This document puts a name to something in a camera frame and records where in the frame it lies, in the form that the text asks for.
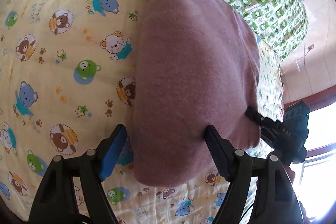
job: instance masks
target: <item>cable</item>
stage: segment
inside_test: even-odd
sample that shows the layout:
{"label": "cable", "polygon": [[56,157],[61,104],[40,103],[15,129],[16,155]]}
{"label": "cable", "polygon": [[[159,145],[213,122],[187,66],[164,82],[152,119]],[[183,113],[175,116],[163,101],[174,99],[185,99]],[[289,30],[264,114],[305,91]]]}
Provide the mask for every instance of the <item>cable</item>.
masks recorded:
{"label": "cable", "polygon": [[296,61],[298,61],[298,60],[300,60],[300,59],[302,59],[302,58],[305,58],[306,57],[306,55],[308,54],[308,52],[304,55],[304,56],[302,56],[302,57],[300,57],[300,58],[298,58],[298,59],[296,59],[295,61],[293,61],[292,63],[290,63],[289,64],[289,66],[288,66],[288,69],[286,69],[281,75],[284,75],[285,74],[285,72],[287,71],[287,70],[289,70],[289,67],[290,67],[290,65],[291,64],[293,64],[293,63],[295,63]]}
{"label": "cable", "polygon": [[239,222],[244,218],[244,216],[246,215],[246,213],[253,207],[254,203],[252,203],[252,205],[245,211],[245,213],[243,213],[243,215],[241,216],[241,219],[239,220]]}

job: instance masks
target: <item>blue bear print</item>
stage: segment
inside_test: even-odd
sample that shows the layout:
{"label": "blue bear print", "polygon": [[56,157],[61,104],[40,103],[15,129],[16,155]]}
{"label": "blue bear print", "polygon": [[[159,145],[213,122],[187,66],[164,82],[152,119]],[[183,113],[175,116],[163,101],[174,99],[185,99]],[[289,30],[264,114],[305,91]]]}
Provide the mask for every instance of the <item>blue bear print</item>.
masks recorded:
{"label": "blue bear print", "polygon": [[215,201],[215,205],[216,206],[221,206],[223,201],[224,201],[224,198],[225,198],[225,195],[226,193],[218,193],[217,194],[217,201]]}
{"label": "blue bear print", "polygon": [[11,194],[9,193],[9,189],[6,185],[4,185],[2,182],[0,182],[0,191],[5,195],[5,197],[8,200],[11,200],[10,196]]}
{"label": "blue bear print", "polygon": [[214,218],[212,216],[206,216],[205,220],[202,221],[200,224],[211,224],[213,222]]}
{"label": "blue bear print", "polygon": [[119,12],[119,4],[117,0],[93,0],[92,1],[93,9],[100,13],[102,16],[106,16],[104,11],[112,12],[117,14]]}
{"label": "blue bear print", "polygon": [[126,142],[118,157],[117,164],[121,164],[122,166],[125,166],[125,165],[132,163],[133,160],[134,160],[134,153],[131,150],[130,139],[127,136]]}
{"label": "blue bear print", "polygon": [[175,212],[175,216],[185,216],[190,214],[190,207],[194,207],[189,200],[183,201]]}
{"label": "blue bear print", "polygon": [[34,114],[28,109],[37,101],[37,92],[25,81],[21,82],[19,95],[15,91],[16,108],[21,115],[33,116]]}

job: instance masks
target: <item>brown bear print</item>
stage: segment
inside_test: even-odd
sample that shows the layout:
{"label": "brown bear print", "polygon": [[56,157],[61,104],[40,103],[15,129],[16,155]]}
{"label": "brown bear print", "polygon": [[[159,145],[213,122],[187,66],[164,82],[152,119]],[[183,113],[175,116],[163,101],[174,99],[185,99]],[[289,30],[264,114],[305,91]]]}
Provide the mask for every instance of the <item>brown bear print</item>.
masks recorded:
{"label": "brown bear print", "polygon": [[19,182],[17,182],[15,179],[12,179],[11,181],[13,187],[15,188],[15,190],[17,190],[19,192],[20,195],[23,195],[23,190],[27,191],[27,189],[24,186],[21,186]]}
{"label": "brown bear print", "polygon": [[207,176],[205,182],[206,182],[206,183],[210,183],[210,184],[213,183],[212,186],[215,186],[215,185],[216,185],[216,182],[215,182],[215,181],[216,181],[216,175],[210,172],[210,173],[208,174],[208,176]]}
{"label": "brown bear print", "polygon": [[125,95],[127,96],[127,104],[132,106],[131,100],[135,99],[135,82],[132,82],[124,87],[122,82],[119,81],[119,88],[124,89]]}
{"label": "brown bear print", "polygon": [[29,45],[29,40],[27,37],[25,37],[23,41],[20,43],[20,45],[16,47],[16,51],[22,54],[21,62],[24,61],[26,58],[25,53],[27,52],[28,47],[34,46],[35,42],[36,40],[32,41]]}
{"label": "brown bear print", "polygon": [[70,27],[68,13],[64,13],[63,15],[58,17],[56,17],[56,14],[53,14],[52,18],[55,20],[56,23],[55,34],[58,33],[58,29],[60,28]]}
{"label": "brown bear print", "polygon": [[[61,133],[50,133],[50,138],[57,147],[57,150],[59,152],[63,152],[63,150],[68,148],[69,143],[67,138],[64,136],[65,130],[63,125],[59,124],[58,126],[59,129],[61,130]],[[76,152],[76,148],[72,144],[70,144],[70,148],[73,152]]]}
{"label": "brown bear print", "polygon": [[175,193],[175,189],[173,188],[164,189],[162,192],[162,197],[163,199],[169,198],[173,193]]}

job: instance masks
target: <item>screw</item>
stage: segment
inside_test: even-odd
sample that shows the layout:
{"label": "screw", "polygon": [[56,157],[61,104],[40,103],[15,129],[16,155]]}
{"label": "screw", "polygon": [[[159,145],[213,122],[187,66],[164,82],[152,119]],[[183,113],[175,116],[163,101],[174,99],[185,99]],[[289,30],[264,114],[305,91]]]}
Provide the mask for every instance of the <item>screw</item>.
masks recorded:
{"label": "screw", "polygon": [[93,156],[95,153],[96,153],[96,150],[94,150],[94,149],[89,149],[89,150],[86,151],[86,154],[88,156]]}
{"label": "screw", "polygon": [[271,155],[269,158],[271,159],[271,161],[278,161],[278,157],[275,155]]}
{"label": "screw", "polygon": [[241,150],[241,149],[237,149],[235,151],[235,153],[236,153],[237,156],[244,156],[244,154],[245,154],[245,152],[243,150]]}
{"label": "screw", "polygon": [[54,157],[54,161],[60,161],[62,159],[62,156],[60,156],[60,155],[57,155],[57,156],[55,156]]}

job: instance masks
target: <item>paw print pattern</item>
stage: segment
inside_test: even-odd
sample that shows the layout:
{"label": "paw print pattern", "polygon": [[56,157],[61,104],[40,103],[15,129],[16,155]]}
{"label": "paw print pattern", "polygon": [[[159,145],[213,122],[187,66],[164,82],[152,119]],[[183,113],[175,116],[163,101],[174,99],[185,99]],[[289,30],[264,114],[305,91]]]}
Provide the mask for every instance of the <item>paw print pattern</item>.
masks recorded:
{"label": "paw print pattern", "polygon": [[41,122],[41,120],[36,121],[36,125],[37,125],[38,127],[42,127],[42,122]]}
{"label": "paw print pattern", "polygon": [[59,100],[63,103],[67,102],[67,97],[66,96],[60,96]]}
{"label": "paw print pattern", "polygon": [[107,117],[112,117],[112,110],[111,110],[111,108],[113,107],[113,101],[111,100],[107,100],[106,102],[105,102],[105,104],[107,105],[107,107],[108,107],[108,109],[107,109],[107,111],[105,112],[105,115],[107,116]]}
{"label": "paw print pattern", "polygon": [[57,86],[56,89],[55,89],[55,92],[57,94],[60,94],[62,92],[62,89],[59,86]]}

